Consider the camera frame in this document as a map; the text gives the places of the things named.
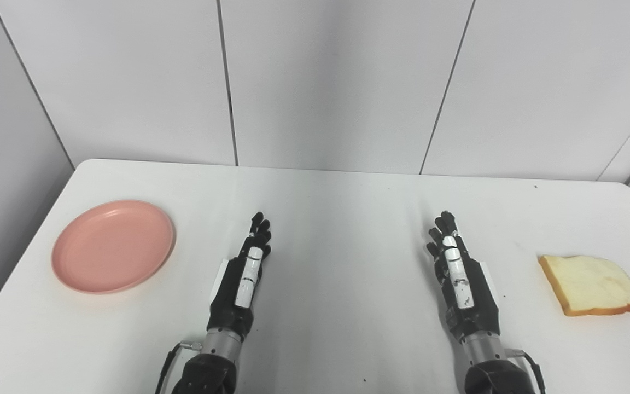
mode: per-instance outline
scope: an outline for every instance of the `robotic hand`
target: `robotic hand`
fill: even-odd
[[[264,214],[257,212],[252,218],[252,226],[247,239],[237,257],[231,259],[225,268],[208,319],[208,333],[202,346],[194,347],[188,342],[180,342],[167,355],[160,373],[156,394],[162,390],[164,378],[173,358],[180,347],[200,350],[200,353],[186,362],[182,378],[172,390],[172,394],[233,394],[237,385],[237,359],[242,342],[252,329],[253,292],[262,276],[261,262],[271,252],[267,243],[271,239],[270,222]]]
[[[456,220],[444,211],[430,229],[433,242],[427,249],[434,257],[434,271],[447,304],[448,331],[463,346],[470,361],[465,375],[466,394],[534,394],[532,380],[507,357],[525,357],[539,390],[545,386],[539,366],[523,351],[505,350],[500,341],[497,304],[480,263],[468,254],[458,235]]]

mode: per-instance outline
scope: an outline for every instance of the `white table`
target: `white table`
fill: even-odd
[[[177,229],[172,256],[134,289],[73,292],[50,269],[53,242],[115,199],[162,207]],[[153,392],[173,344],[205,334],[220,261],[257,210],[273,252],[238,392],[456,392],[466,360],[440,320],[424,249],[442,210],[490,267],[505,345],[540,362],[550,393],[630,392],[630,314],[563,316],[536,261],[589,254],[630,274],[623,185],[89,160],[0,293],[0,393]]]

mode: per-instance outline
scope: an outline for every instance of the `slice of bread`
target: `slice of bread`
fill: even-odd
[[[598,257],[541,256],[543,272],[566,316],[630,312],[630,277]]]

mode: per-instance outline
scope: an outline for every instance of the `bread crust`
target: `bread crust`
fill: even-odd
[[[553,274],[553,271],[548,263],[548,259],[546,256],[540,256],[538,258],[538,264],[541,265],[544,274],[546,275],[546,279],[551,284],[551,288],[553,289],[553,293],[555,293],[558,302],[561,304],[561,308],[563,309],[563,314],[565,316],[584,316],[584,315],[597,315],[597,316],[607,316],[607,315],[620,315],[625,314],[626,312],[630,312],[630,304],[619,308],[593,308],[593,309],[585,309],[582,311],[573,311],[570,309],[570,303],[568,303],[568,297],[563,293],[563,289],[561,289],[560,284],[558,283],[558,278]]]

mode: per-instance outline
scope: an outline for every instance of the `cable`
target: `cable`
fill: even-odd
[[[522,356],[527,359],[527,362],[529,363],[530,366],[532,366],[532,371],[534,373],[534,377],[536,378],[536,385],[538,386],[538,391],[541,392],[541,394],[546,394],[546,385],[543,382],[543,375],[541,374],[541,367],[536,364],[536,362],[532,359],[532,357],[530,355],[527,354],[527,352],[523,352]]]
[[[172,350],[167,353],[165,364],[162,365],[162,371],[160,371],[160,381],[157,382],[157,389],[155,389],[155,394],[160,394],[162,392],[162,386],[165,384],[165,376],[167,376],[167,372],[170,371],[172,361],[174,361],[174,358],[177,356],[177,352],[179,351],[179,348],[181,346],[182,343],[179,342],[173,347]]]

